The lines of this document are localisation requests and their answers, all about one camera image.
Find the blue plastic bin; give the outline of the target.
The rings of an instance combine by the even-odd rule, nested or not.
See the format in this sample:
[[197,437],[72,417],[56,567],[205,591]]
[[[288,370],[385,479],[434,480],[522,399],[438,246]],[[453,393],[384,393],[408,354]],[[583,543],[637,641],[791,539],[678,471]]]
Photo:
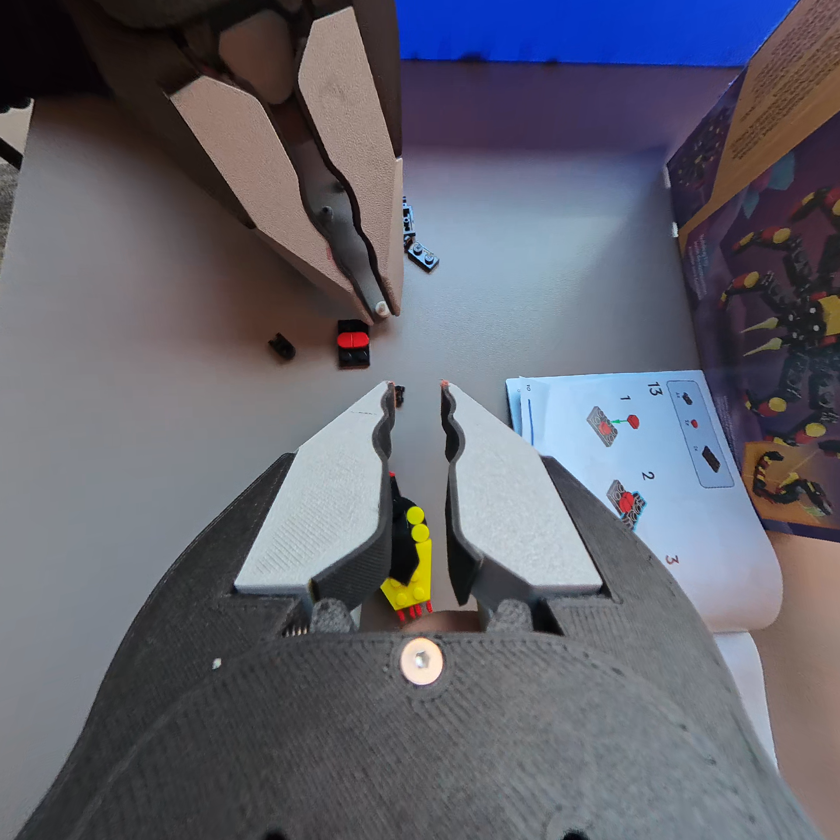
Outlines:
[[740,67],[795,1],[397,1],[405,60]]

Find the lego instruction booklet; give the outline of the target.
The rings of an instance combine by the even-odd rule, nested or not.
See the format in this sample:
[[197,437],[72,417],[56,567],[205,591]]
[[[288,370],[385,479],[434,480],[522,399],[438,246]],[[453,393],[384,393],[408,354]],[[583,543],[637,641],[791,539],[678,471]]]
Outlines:
[[782,574],[700,371],[506,381],[514,431],[639,537],[691,600],[776,763],[752,632],[779,615]]

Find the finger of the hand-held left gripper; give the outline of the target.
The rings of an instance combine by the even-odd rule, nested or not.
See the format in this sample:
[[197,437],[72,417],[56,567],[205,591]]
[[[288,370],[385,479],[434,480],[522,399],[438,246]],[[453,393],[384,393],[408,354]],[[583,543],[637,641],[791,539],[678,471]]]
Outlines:
[[352,5],[313,21],[297,83],[327,158],[349,187],[359,230],[372,247],[382,299],[398,316],[404,279],[403,159],[393,148]]
[[372,324],[301,200],[298,175],[271,120],[251,93],[200,76],[170,102],[242,205],[257,235],[329,294],[351,318]]

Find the yellow black lego assembly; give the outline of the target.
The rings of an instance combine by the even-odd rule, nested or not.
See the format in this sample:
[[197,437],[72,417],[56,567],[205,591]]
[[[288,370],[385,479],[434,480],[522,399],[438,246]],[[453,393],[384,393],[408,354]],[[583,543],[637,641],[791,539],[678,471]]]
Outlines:
[[390,472],[392,558],[381,592],[401,625],[433,610],[431,601],[433,543],[424,509],[405,497]]

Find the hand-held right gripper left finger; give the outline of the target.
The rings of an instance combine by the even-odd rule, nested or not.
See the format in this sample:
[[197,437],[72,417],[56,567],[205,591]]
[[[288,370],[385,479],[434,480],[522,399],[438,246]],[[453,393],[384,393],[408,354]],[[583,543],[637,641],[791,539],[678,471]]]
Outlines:
[[324,599],[353,610],[391,567],[388,459],[394,384],[383,381],[294,454],[237,577],[236,592]]

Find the lego set box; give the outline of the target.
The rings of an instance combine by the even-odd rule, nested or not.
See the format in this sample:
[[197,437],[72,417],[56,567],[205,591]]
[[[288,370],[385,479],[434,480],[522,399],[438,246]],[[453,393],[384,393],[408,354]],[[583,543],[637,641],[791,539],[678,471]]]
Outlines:
[[794,5],[667,163],[696,341],[769,530],[839,538],[839,2]]

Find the black lego plate red tiles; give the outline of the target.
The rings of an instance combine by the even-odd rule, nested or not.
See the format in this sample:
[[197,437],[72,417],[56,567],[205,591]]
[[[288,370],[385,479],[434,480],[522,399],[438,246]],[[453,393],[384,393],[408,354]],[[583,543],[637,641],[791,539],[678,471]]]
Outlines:
[[370,328],[359,319],[337,321],[336,345],[342,370],[367,369],[371,364]]

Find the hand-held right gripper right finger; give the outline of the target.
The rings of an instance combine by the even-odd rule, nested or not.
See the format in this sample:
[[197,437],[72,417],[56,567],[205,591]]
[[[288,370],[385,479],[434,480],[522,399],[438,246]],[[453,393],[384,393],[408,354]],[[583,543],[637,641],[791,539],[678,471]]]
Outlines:
[[539,452],[452,382],[441,382],[440,395],[457,603],[535,606],[599,592],[602,577]]

